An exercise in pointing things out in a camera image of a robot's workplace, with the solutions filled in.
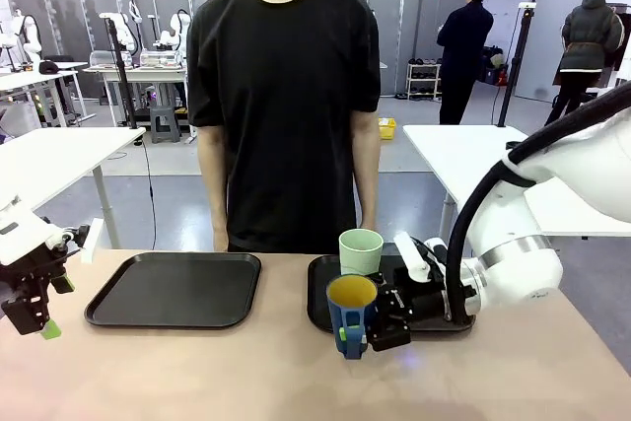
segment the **rectangular tray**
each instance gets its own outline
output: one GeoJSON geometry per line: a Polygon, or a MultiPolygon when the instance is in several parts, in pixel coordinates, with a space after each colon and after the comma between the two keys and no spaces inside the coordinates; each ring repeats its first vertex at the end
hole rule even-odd
{"type": "Polygon", "coordinates": [[[118,267],[85,318],[104,327],[227,328],[248,315],[260,270],[247,253],[140,253],[118,267]]]}
{"type": "MultiPolygon", "coordinates": [[[[392,270],[405,266],[400,255],[382,255],[380,272],[386,280],[392,281],[392,270]]],[[[316,258],[309,265],[307,273],[307,315],[315,327],[332,333],[331,319],[328,313],[326,301],[326,286],[328,282],[339,275],[339,256],[325,255],[316,258]]],[[[410,323],[412,332],[463,332],[473,327],[475,317],[471,324],[465,326],[454,325],[442,317],[434,317],[410,323]]]]}

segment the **mug handle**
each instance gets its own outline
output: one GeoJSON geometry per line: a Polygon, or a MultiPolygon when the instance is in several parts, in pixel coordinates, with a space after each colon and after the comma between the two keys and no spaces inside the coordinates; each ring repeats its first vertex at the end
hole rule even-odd
{"type": "Polygon", "coordinates": [[[346,334],[346,358],[360,359],[362,357],[362,337],[364,337],[366,333],[364,311],[342,309],[341,312],[342,325],[344,326],[344,333],[346,334]],[[351,327],[348,325],[349,315],[357,315],[359,317],[359,327],[351,327]]]}

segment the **blue mug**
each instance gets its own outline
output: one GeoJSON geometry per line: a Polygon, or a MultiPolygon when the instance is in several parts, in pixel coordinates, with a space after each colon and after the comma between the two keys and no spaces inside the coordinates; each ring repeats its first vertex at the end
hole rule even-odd
{"type": "Polygon", "coordinates": [[[377,285],[365,276],[341,275],[326,287],[335,345],[345,359],[358,360],[368,348],[366,327],[375,317],[377,285]]]}

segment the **gray floor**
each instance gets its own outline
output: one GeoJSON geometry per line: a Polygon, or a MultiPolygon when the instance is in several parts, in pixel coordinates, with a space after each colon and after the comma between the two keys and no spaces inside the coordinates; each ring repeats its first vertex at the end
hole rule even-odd
{"type": "MultiPolygon", "coordinates": [[[[153,240],[147,179],[108,176],[121,243],[148,248],[153,240]]],[[[211,250],[212,229],[200,176],[154,178],[158,249],[211,250]]],[[[420,239],[438,232],[443,189],[429,173],[380,174],[378,227],[387,241],[406,230],[420,239]]],[[[96,188],[84,177],[42,206],[37,214],[64,226],[88,223],[100,216],[96,188]]],[[[562,289],[631,373],[631,240],[557,239],[565,267],[562,289]]]]}
{"type": "MultiPolygon", "coordinates": [[[[471,101],[464,115],[464,124],[489,124],[493,101],[497,88],[478,83],[475,86],[471,101]]],[[[502,88],[495,106],[495,121],[499,116],[502,105],[504,88],[502,88]]],[[[382,159],[380,171],[390,172],[427,172],[425,162],[420,159],[414,146],[405,136],[402,126],[408,124],[436,124],[441,104],[433,101],[398,101],[393,98],[381,98],[379,103],[379,116],[392,117],[396,120],[397,128],[394,140],[384,141],[382,145],[382,159]]],[[[88,103],[89,113],[96,116],[85,122],[84,127],[110,127],[112,126],[109,107],[88,103]]],[[[550,111],[550,105],[537,101],[529,101],[520,98],[511,100],[507,124],[517,127],[524,133],[530,134],[540,127],[550,111]]],[[[21,129],[14,123],[0,124],[7,131],[21,129]]],[[[197,147],[185,145],[184,142],[163,142],[152,144],[146,139],[149,161],[153,175],[199,175],[197,164],[197,147]]],[[[119,155],[118,160],[110,160],[104,163],[105,175],[145,175],[147,167],[142,148],[129,145],[124,149],[126,155],[119,155]]]]}

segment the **yellow box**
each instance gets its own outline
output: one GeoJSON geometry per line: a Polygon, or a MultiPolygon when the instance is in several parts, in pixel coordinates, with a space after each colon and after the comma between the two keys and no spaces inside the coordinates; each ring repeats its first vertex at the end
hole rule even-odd
{"type": "Polygon", "coordinates": [[[382,140],[392,140],[394,138],[395,129],[396,122],[393,118],[379,119],[379,135],[382,137],[382,140]]]}

